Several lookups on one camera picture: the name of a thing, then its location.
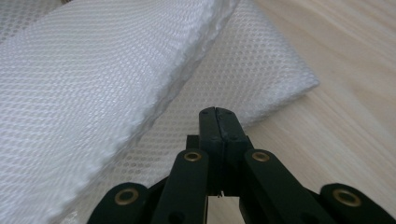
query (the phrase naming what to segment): tabletop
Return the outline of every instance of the tabletop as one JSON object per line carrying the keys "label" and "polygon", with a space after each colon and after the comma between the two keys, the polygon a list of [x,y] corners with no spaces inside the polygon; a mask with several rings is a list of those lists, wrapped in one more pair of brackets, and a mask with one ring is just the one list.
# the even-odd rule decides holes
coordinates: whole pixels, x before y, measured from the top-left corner
{"label": "tabletop", "polygon": [[[320,86],[247,130],[308,189],[343,183],[396,217],[396,1],[256,0]],[[208,223],[244,223],[210,198]]]}

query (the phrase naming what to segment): wooden table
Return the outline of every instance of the wooden table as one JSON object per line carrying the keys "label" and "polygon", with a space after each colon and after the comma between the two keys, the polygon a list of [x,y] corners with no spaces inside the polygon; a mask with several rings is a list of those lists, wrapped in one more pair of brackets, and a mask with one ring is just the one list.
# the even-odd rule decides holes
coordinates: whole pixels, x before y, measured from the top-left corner
{"label": "wooden table", "polygon": [[[247,131],[307,188],[340,182],[396,217],[396,1],[256,0],[321,84]],[[235,198],[208,223],[244,223]]]}

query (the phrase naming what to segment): round metal fastener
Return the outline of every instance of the round metal fastener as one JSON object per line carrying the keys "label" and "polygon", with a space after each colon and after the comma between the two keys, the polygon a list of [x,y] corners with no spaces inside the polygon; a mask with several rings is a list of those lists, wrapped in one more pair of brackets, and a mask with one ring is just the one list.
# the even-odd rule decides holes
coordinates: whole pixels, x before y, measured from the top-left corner
{"label": "round metal fastener", "polygon": [[188,152],[184,155],[184,160],[186,161],[198,161],[201,158],[202,156],[198,152]]}
{"label": "round metal fastener", "polygon": [[114,201],[118,205],[127,205],[130,203],[134,203],[139,197],[139,192],[134,188],[122,189],[114,198]]}
{"label": "round metal fastener", "polygon": [[267,154],[265,154],[263,152],[255,152],[251,155],[251,157],[253,157],[253,159],[256,161],[269,161],[270,160],[270,156],[268,156]]}
{"label": "round metal fastener", "polygon": [[361,199],[354,193],[346,189],[335,189],[332,191],[332,196],[340,203],[350,207],[361,206]]}

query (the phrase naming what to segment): white cloth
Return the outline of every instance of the white cloth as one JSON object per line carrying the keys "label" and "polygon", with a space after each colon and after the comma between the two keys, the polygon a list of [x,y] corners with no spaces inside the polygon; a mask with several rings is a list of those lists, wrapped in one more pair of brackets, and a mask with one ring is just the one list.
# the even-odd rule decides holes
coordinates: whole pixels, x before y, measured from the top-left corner
{"label": "white cloth", "polygon": [[8,32],[0,45],[0,222],[85,223],[115,185],[166,176],[187,134],[197,133],[200,110],[225,107],[248,126],[318,85],[243,0],[166,108],[234,5],[74,0]]}

